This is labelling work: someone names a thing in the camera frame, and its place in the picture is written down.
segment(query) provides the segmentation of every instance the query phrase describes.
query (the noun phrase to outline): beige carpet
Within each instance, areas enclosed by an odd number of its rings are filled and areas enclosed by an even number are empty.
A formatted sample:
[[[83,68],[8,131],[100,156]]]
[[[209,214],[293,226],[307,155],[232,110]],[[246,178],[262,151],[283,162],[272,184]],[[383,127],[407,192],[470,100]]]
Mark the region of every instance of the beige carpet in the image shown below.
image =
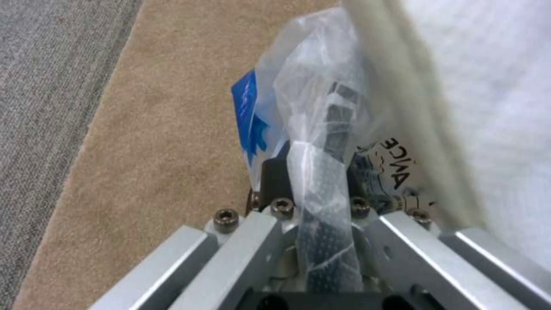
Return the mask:
[[[145,0],[15,309],[82,309],[180,225],[249,190],[231,85],[335,1]]]

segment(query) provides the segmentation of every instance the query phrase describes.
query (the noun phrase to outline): gray carpet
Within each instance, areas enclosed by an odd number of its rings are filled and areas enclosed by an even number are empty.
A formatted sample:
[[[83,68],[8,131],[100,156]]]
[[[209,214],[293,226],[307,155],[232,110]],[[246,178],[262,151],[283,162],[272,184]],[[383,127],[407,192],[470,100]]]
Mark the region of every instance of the gray carpet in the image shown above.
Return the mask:
[[[0,309],[15,299],[140,4],[0,0]]]

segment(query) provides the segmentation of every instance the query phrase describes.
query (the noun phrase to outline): screw head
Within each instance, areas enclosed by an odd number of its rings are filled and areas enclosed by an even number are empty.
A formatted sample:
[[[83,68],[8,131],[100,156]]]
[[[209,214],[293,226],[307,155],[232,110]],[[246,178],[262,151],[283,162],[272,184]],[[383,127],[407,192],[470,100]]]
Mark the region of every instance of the screw head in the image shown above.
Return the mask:
[[[353,218],[366,218],[370,209],[368,202],[363,197],[350,198],[350,211]]]
[[[234,209],[221,209],[214,214],[213,222],[217,232],[231,233],[239,225],[239,214]]]
[[[287,198],[276,198],[270,203],[272,214],[280,220],[289,220],[295,212],[295,204]]]
[[[251,194],[251,207],[253,210],[258,210],[258,207],[260,207],[260,193],[257,191]]]
[[[418,222],[422,226],[426,227],[430,225],[432,220],[430,219],[430,215],[427,211],[423,209],[408,209],[406,211],[406,214],[413,219],[414,221]]]

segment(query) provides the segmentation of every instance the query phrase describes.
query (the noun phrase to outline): plastic bag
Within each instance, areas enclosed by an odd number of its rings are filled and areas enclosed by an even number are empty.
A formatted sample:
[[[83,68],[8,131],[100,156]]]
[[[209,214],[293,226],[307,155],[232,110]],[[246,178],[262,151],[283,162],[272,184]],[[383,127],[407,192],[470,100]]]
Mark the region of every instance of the plastic bag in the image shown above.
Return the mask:
[[[316,16],[315,29],[274,83],[291,140],[287,165],[301,215],[299,260],[308,291],[360,291],[346,170],[370,124],[365,62],[342,8]]]
[[[288,140],[276,105],[275,78],[287,57],[327,17],[327,11],[321,11],[291,20],[255,69],[231,88],[239,140],[254,191],[260,189],[262,163],[275,157]]]

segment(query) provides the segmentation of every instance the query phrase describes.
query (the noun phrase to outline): white cloth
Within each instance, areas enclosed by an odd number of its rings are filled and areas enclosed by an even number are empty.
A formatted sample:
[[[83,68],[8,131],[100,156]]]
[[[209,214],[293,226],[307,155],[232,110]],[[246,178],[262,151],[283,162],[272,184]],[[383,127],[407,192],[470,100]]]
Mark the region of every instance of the white cloth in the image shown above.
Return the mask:
[[[444,213],[551,270],[551,2],[344,6]]]

